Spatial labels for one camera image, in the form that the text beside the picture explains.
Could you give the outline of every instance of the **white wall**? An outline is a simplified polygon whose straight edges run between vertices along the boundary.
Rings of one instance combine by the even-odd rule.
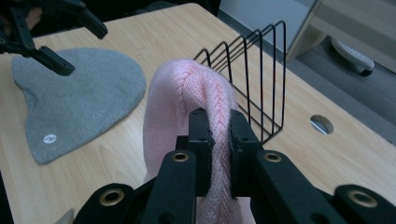
[[[221,0],[220,9],[246,26],[249,30],[262,30],[270,23],[284,21],[287,29],[286,46],[289,50],[306,16],[316,0]],[[272,43],[272,36],[265,39]],[[282,48],[280,35],[276,46]]]

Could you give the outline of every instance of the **pink beanie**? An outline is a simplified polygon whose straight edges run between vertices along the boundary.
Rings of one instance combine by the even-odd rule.
[[[175,150],[177,136],[189,134],[189,114],[197,108],[206,110],[215,140],[211,187],[198,201],[197,223],[242,223],[240,205],[230,191],[228,128],[230,110],[237,108],[233,88],[193,60],[165,63],[151,80],[143,127],[146,181],[158,174],[163,156]]]

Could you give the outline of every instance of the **round hole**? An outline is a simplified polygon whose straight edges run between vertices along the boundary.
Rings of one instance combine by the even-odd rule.
[[[375,198],[370,196],[369,194],[359,191],[359,190],[350,190],[347,193],[348,198],[363,207],[374,208],[378,206],[378,202]]]
[[[312,215],[311,215],[311,220],[312,220],[314,223],[317,223],[317,224],[328,224],[328,223],[330,223],[330,222],[329,222],[329,219],[327,219],[324,215],[322,215],[322,214],[320,214],[320,213],[314,213],[314,214],[312,214]]]
[[[102,206],[112,206],[119,203],[124,196],[122,189],[108,189],[102,193],[99,201]]]
[[[282,161],[282,158],[280,156],[278,156],[277,154],[275,154],[275,153],[266,153],[264,155],[264,158],[266,160],[268,160],[268,161],[271,161],[271,162],[280,162],[280,161]]]
[[[312,127],[320,133],[330,134],[334,131],[332,123],[321,115],[314,115],[310,119]]]
[[[161,224],[172,224],[174,221],[175,216],[170,212],[164,212],[158,216],[158,222]]]
[[[189,159],[189,155],[187,155],[186,153],[177,153],[175,154],[173,157],[174,161],[186,161]]]

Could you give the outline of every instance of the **black clamp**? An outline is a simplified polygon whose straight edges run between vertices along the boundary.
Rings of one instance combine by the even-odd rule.
[[[51,49],[45,46],[35,49],[35,43],[24,20],[32,7],[42,7],[43,16],[54,20],[57,20],[63,12],[72,14],[77,18],[78,23],[100,39],[107,34],[106,26],[86,8],[84,2],[79,0],[0,0],[1,13],[7,17],[11,28],[10,35],[6,34],[4,24],[0,20],[0,53],[8,52],[32,57],[61,76],[68,76],[75,70],[71,63]]]
[[[122,184],[102,187],[74,223],[195,223],[195,199],[210,186],[213,141],[207,123],[204,110],[191,112],[189,136],[177,139],[177,150],[166,154],[156,178],[135,190]],[[230,136],[233,197],[251,198],[256,223],[396,221],[396,207],[369,189],[345,185],[333,196],[316,189],[288,157],[264,150],[234,110]]]

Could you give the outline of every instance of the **screw hole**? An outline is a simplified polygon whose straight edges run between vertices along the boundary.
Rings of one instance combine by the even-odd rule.
[[[282,161],[282,158],[279,155],[275,154],[275,153],[266,153],[264,155],[264,158],[266,160],[268,160],[268,161],[271,161],[271,162],[280,162],[280,161]]]
[[[376,199],[363,191],[351,190],[347,193],[347,196],[352,202],[363,207],[374,208],[378,206]]]
[[[108,189],[100,196],[100,204],[102,206],[113,206],[122,201],[124,197],[122,189]]]
[[[186,153],[177,153],[172,158],[174,161],[186,161],[189,159],[189,155]]]

